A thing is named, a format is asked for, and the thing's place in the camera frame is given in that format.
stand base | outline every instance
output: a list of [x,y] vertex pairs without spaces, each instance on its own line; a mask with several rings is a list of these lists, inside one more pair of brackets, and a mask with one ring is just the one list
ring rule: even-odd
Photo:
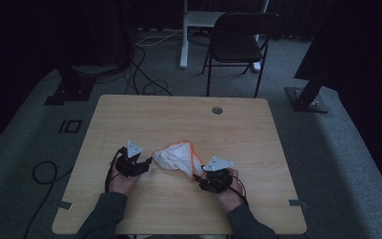
[[299,99],[300,93],[303,91],[303,88],[287,87],[285,88],[285,91],[294,112],[322,113],[322,114],[328,113],[328,110],[324,106],[324,103],[320,96],[317,96],[311,104],[302,105],[298,99]]
[[48,97],[46,100],[45,106],[62,106],[64,102],[87,102],[89,100],[90,94],[92,93],[96,78],[83,76],[77,77],[80,79],[81,84],[75,92],[66,92],[64,88],[64,82],[60,82],[54,95]]

hand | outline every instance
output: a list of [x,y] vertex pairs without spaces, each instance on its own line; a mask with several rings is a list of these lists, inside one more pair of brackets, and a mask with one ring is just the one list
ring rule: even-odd
[[[243,186],[237,180],[238,170],[235,170],[232,168],[228,168],[228,170],[234,176],[231,187],[237,190],[239,193],[243,194]],[[232,191],[230,188],[226,189],[223,192],[212,193],[212,194],[220,202],[220,204],[223,206],[226,212],[230,212],[236,207],[238,207],[239,205],[241,205],[242,203],[244,203],[241,197],[236,192]]]
[[138,178],[141,174],[136,176],[125,177],[124,175],[120,174],[118,170],[116,170],[116,162],[117,159],[113,162],[114,165],[112,167],[112,172],[110,176],[112,180],[109,182],[108,191],[119,192],[124,194],[125,196],[128,196],[132,187],[138,181]]

person's left hand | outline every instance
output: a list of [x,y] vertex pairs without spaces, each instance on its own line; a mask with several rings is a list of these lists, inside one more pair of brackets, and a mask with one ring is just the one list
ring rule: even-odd
[[128,196],[141,174],[136,176],[125,177],[124,175],[120,174],[118,170],[116,170],[116,162],[117,159],[113,162],[114,165],[110,176],[112,180],[109,182],[108,191],[119,192],[124,194],[125,196]]

person's right hand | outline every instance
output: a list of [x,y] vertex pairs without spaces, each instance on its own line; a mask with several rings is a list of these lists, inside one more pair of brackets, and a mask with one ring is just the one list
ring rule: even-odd
[[[228,168],[228,170],[232,173],[234,176],[231,187],[237,190],[239,193],[243,194],[243,186],[241,183],[237,180],[236,177],[238,177],[238,170]],[[226,212],[230,212],[242,203],[244,201],[241,199],[241,197],[234,191],[232,191],[230,188],[226,189],[223,192],[220,193],[212,193],[216,199],[219,201],[219,203],[222,205],[222,207],[226,210]]]

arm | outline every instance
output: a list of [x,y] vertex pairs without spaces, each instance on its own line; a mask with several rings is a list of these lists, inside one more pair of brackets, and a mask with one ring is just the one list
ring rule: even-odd
[[76,239],[113,238],[116,225],[122,220],[126,200],[140,175],[125,177],[112,167],[108,192],[102,193],[95,210],[86,219],[76,235]]
[[[229,169],[234,176],[234,180],[231,187],[242,193],[243,186],[238,182],[238,171],[235,169]],[[221,193],[213,194],[222,207],[227,212],[227,218],[231,225],[235,238],[237,239],[275,239],[275,231],[260,223],[251,212],[250,208],[245,205],[241,197],[232,191],[227,189]]]

